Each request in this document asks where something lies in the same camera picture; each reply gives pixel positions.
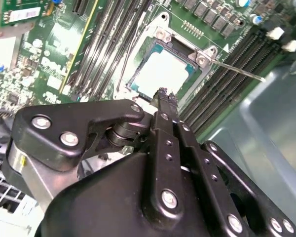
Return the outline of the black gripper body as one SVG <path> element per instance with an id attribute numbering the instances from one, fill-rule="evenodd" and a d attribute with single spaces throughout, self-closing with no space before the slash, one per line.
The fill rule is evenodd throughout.
<path id="1" fill-rule="evenodd" d="M 38 237 L 220 237 L 204 213 L 191 174 L 181 171 L 184 214 L 164 230 L 143 213 L 146 155 L 122 158 L 65 188 L 50 203 Z"/>

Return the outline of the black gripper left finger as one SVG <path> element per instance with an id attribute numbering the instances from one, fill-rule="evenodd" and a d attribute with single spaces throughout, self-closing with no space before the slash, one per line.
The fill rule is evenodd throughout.
<path id="1" fill-rule="evenodd" d="M 153 115 L 128 99 L 23 108 L 12 127 L 11 166 L 46 213 L 65 188 L 146 155 L 143 213 L 150 222 L 177 224 L 184 214 L 177 100 L 161 88 L 151 104 Z"/>

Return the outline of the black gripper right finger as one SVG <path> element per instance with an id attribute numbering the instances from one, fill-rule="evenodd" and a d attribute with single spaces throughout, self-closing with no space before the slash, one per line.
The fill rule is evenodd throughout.
<path id="1" fill-rule="evenodd" d="M 172 237 L 296 237 L 289 217 L 216 144 L 175 126 L 186 214 Z"/>

